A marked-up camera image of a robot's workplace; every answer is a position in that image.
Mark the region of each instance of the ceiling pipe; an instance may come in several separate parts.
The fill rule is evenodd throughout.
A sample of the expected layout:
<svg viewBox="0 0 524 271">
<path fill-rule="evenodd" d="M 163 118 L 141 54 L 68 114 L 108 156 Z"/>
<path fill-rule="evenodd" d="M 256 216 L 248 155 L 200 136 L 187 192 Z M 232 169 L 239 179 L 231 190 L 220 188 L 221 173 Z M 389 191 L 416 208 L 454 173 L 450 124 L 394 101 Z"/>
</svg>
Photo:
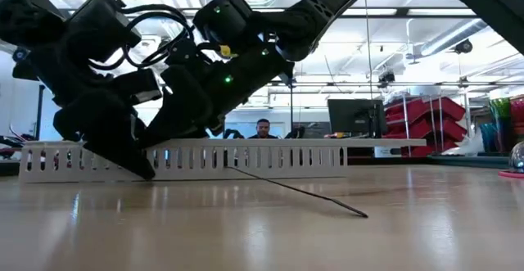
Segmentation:
<svg viewBox="0 0 524 271">
<path fill-rule="evenodd" d="M 436 38 L 425 42 L 420 47 L 421 58 L 447 50 L 487 27 L 488 24 L 481 19 L 460 21 L 451 29 L 439 34 Z"/>
</svg>

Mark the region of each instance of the wooden table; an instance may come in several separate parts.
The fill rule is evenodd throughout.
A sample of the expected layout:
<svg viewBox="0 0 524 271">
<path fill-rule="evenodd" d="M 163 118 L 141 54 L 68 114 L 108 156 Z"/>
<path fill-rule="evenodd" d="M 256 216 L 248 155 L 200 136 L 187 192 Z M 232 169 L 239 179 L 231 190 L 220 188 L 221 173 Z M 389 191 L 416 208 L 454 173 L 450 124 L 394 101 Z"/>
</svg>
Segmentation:
<svg viewBox="0 0 524 271">
<path fill-rule="evenodd" d="M 0 269 L 522 270 L 524 183 L 496 169 L 358 166 L 348 178 L 18 184 L 0 179 Z"/>
</svg>

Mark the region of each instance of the black cable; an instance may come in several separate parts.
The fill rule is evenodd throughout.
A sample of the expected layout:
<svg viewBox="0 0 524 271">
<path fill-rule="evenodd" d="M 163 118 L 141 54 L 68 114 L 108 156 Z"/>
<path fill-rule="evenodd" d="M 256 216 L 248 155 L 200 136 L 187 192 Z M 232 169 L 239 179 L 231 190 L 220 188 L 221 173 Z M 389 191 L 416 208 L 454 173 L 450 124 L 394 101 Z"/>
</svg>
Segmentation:
<svg viewBox="0 0 524 271">
<path fill-rule="evenodd" d="M 131 8 L 120 8 L 119 12 L 124 14 L 132 14 L 142 11 L 169 11 L 173 14 L 175 14 L 178 18 L 181 20 L 186 21 L 186 16 L 180 12 L 179 9 L 175 7 L 171 7 L 169 5 L 165 4 L 149 4 L 149 5 L 140 5 L 136 7 Z"/>
<path fill-rule="evenodd" d="M 333 76 L 333 73 L 331 72 L 331 67 L 329 67 L 328 57 L 325 56 L 325 55 L 324 55 L 324 60 L 326 61 L 327 71 L 329 71 L 329 75 L 331 76 L 331 81 L 333 82 L 333 85 L 334 85 L 335 87 L 337 87 L 337 89 L 338 89 L 338 91 L 340 91 L 340 93 L 342 93 L 342 94 L 346 94 L 344 91 L 342 91 L 342 90 L 338 87 L 337 83 L 335 82 L 335 77 Z"/>
<path fill-rule="evenodd" d="M 307 192 L 307 191 L 304 191 L 304 190 L 302 190 L 302 189 L 295 188 L 295 187 L 293 187 L 293 186 L 289 186 L 289 185 L 286 185 L 286 184 L 283 184 L 283 183 L 279 183 L 279 182 L 277 182 L 277 181 L 273 181 L 273 180 L 271 180 L 271 179 L 262 178 L 262 177 L 259 177 L 259 176 L 257 176 L 257 175 L 253 175 L 253 174 L 247 173 L 246 171 L 243 171 L 243 170 L 241 170 L 241 169 L 237 169 L 237 168 L 234 168 L 234 167 L 231 167 L 231 166 L 226 166 L 226 168 L 234 169 L 234 170 L 236 170 L 236 171 L 239 172 L 239 173 L 246 174 L 246 175 L 248 175 L 248 176 L 250 176 L 250 177 L 257 178 L 257 179 L 259 179 L 259 180 L 263 180 L 263 181 L 266 181 L 266 182 L 269 182 L 269 183 L 273 183 L 273 184 L 276 184 L 276 185 L 278 185 L 278 186 L 282 186 L 282 187 L 285 187 L 285 188 L 287 188 L 287 189 L 294 190 L 294 191 L 296 191 L 296 192 L 304 193 L 305 195 L 309 195 L 309 196 L 317 197 L 317 198 L 323 199 L 323 200 L 325 200 L 325 201 L 334 202 L 334 203 L 336 203 L 337 205 L 339 205 L 339 206 L 341 206 L 341 207 L 343 207 L 343 208 L 345 208 L 345 209 L 347 209 L 347 210 L 350 210 L 350 211 L 356 213 L 357 215 L 359 215 L 359 216 L 362 217 L 362 218 L 368 218 L 368 217 L 369 217 L 368 214 L 364 213 L 363 211 L 361 211 L 361 210 L 357 210 L 357 209 L 355 209 L 355 208 L 352 207 L 352 206 L 348 206 L 347 204 L 343 203 L 342 201 L 338 201 L 338 200 L 336 200 L 336 199 L 334 199 L 334 198 L 327 197 L 327 196 L 321 196 L 321 195 L 319 195 L 319 194 L 312 193 L 312 192 Z"/>
<path fill-rule="evenodd" d="M 193 31 L 195 29 L 195 25 L 191 26 L 190 27 L 191 31 Z M 176 44 L 178 42 L 180 42 L 180 40 L 182 40 L 184 38 L 186 34 L 186 30 L 180 32 L 176 37 L 174 37 L 174 39 L 172 39 L 171 41 L 167 42 L 165 45 L 162 45 L 162 47 L 159 47 L 156 51 L 154 51 L 151 55 L 149 55 L 148 57 L 146 57 L 146 59 L 144 59 L 142 61 L 142 63 L 146 63 L 146 62 L 149 62 L 151 61 L 154 57 L 156 57 L 158 54 L 164 52 L 167 50 L 167 52 L 171 52 L 173 51 L 173 48 L 176 46 Z"/>
<path fill-rule="evenodd" d="M 178 22 L 185 29 L 185 33 L 181 33 L 181 34 L 186 34 L 187 38 L 189 38 L 191 40 L 195 39 L 195 36 L 194 36 L 194 34 L 192 32 L 192 28 L 187 24 L 187 22 L 185 20 L 181 20 L 177 16 L 175 16 L 173 14 L 169 14 L 167 12 L 163 12 L 163 11 L 154 11 L 154 12 L 144 13 L 144 14 L 138 16 L 137 18 L 131 20 L 131 22 L 129 22 L 129 24 L 126 26 L 126 29 L 132 29 L 138 23 L 140 23 L 140 22 L 142 22 L 142 21 L 144 21 L 144 20 L 146 20 L 148 18 L 153 18 L 153 17 L 164 17 L 164 18 L 168 18 L 168 19 L 171 19 L 171 20 L 174 20 L 174 21 Z M 135 66 L 137 68 L 144 68 L 144 67 L 151 66 L 151 65 L 161 61 L 162 59 L 166 58 L 169 55 L 169 52 L 166 52 L 166 53 L 163 53 L 162 55 L 160 55 L 160 57 L 156 58 L 155 60 L 142 62 L 142 63 L 137 63 L 137 62 L 133 61 L 131 59 L 131 57 L 129 56 L 129 49 L 130 49 L 129 46 L 122 47 L 122 51 L 124 53 L 124 58 L 125 58 L 126 61 L 129 62 L 129 64 L 131 64 L 131 65 L 133 65 L 133 66 Z"/>
</svg>

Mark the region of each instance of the ceiling light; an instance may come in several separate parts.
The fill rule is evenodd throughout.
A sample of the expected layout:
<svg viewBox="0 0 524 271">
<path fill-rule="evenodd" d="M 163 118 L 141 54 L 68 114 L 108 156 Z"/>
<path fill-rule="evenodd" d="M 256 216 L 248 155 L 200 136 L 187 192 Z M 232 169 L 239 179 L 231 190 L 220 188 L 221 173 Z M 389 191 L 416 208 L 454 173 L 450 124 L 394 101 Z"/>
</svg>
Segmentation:
<svg viewBox="0 0 524 271">
<path fill-rule="evenodd" d="M 366 11 L 365 8 L 359 8 L 359 9 L 348 9 L 344 13 L 342 13 L 342 16 L 393 16 L 396 14 L 396 9 L 368 9 Z"/>
<path fill-rule="evenodd" d="M 449 9 L 409 9 L 409 16 L 475 16 L 471 9 L 449 8 Z"/>
</svg>

